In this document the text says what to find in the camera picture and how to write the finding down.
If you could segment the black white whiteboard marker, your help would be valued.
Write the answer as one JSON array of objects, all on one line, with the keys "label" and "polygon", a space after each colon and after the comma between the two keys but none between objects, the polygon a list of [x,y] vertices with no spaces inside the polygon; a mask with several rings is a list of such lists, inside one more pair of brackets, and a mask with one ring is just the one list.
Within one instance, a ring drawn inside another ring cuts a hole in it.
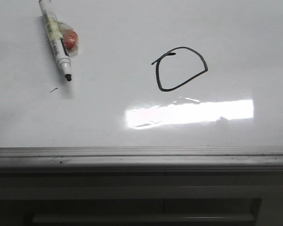
[{"label": "black white whiteboard marker", "polygon": [[66,49],[62,31],[50,0],[39,1],[45,29],[56,60],[58,68],[61,70],[67,81],[72,80],[71,60]]}]

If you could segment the red magnet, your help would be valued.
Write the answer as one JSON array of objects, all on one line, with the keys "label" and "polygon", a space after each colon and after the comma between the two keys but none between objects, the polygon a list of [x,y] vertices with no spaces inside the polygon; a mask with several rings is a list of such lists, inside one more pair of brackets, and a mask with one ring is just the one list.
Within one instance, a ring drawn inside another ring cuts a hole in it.
[{"label": "red magnet", "polygon": [[73,57],[76,56],[79,52],[79,38],[75,30],[66,23],[61,21],[58,22],[59,28],[61,30],[65,47],[68,51],[68,54]]}]

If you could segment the white whiteboard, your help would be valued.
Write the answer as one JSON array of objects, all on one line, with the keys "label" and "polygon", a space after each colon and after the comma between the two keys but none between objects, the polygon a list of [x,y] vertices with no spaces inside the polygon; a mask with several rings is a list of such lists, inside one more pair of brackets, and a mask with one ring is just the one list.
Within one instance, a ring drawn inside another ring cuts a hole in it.
[{"label": "white whiteboard", "polygon": [[283,0],[0,0],[0,147],[283,145]]}]

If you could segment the dark cabinet below whiteboard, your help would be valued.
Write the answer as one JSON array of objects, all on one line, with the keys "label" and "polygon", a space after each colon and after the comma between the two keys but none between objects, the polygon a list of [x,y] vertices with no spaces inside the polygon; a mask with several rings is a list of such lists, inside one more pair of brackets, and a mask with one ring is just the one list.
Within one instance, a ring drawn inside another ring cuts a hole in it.
[{"label": "dark cabinet below whiteboard", "polygon": [[283,172],[0,174],[0,226],[283,226]]}]

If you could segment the grey aluminium whiteboard frame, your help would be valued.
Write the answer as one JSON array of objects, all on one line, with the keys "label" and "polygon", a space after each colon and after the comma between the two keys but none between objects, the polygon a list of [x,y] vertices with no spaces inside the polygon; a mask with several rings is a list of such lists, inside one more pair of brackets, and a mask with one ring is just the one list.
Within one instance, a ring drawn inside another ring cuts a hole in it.
[{"label": "grey aluminium whiteboard frame", "polygon": [[283,146],[0,148],[0,173],[283,171]]}]

